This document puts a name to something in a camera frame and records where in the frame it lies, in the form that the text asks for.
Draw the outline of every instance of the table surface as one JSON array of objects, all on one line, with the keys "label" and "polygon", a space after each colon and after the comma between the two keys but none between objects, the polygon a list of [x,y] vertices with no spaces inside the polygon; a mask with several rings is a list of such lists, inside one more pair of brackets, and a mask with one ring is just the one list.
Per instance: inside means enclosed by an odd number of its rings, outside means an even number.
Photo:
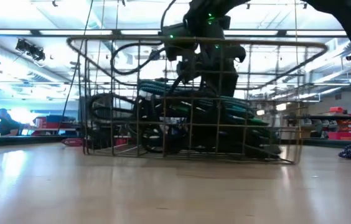
[{"label": "table surface", "polygon": [[351,224],[351,160],[305,147],[298,166],[0,148],[0,223]]}]

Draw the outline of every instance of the metal wire cage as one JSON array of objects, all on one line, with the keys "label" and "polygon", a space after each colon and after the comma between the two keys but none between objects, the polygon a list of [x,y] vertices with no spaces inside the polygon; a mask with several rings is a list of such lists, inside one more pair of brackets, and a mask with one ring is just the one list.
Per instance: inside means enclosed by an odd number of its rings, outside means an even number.
[{"label": "metal wire cage", "polygon": [[[127,156],[165,159],[216,160],[232,162],[275,162],[297,164],[305,130],[300,125],[288,127],[282,119],[285,111],[304,113],[304,99],[309,91],[305,66],[323,55],[324,44],[263,40],[219,40],[178,38],[178,42],[205,42],[219,46],[242,45],[246,60],[238,69],[235,96],[206,94],[204,80],[180,83],[166,58],[161,63],[162,79],[143,78],[137,70],[134,80],[124,82],[113,69],[105,69],[89,56],[89,46],[103,41],[170,42],[174,38],[138,36],[75,36],[67,40],[71,49],[83,57],[78,67],[80,92],[80,131],[83,152],[102,156]],[[272,69],[253,67],[253,57],[267,48]],[[283,65],[283,52],[294,52],[296,63]],[[138,47],[138,65],[142,64]],[[97,82],[91,71],[110,77]],[[210,72],[221,78],[224,71]],[[267,77],[257,82],[257,77]],[[279,89],[280,83],[294,79],[293,86]]]}]

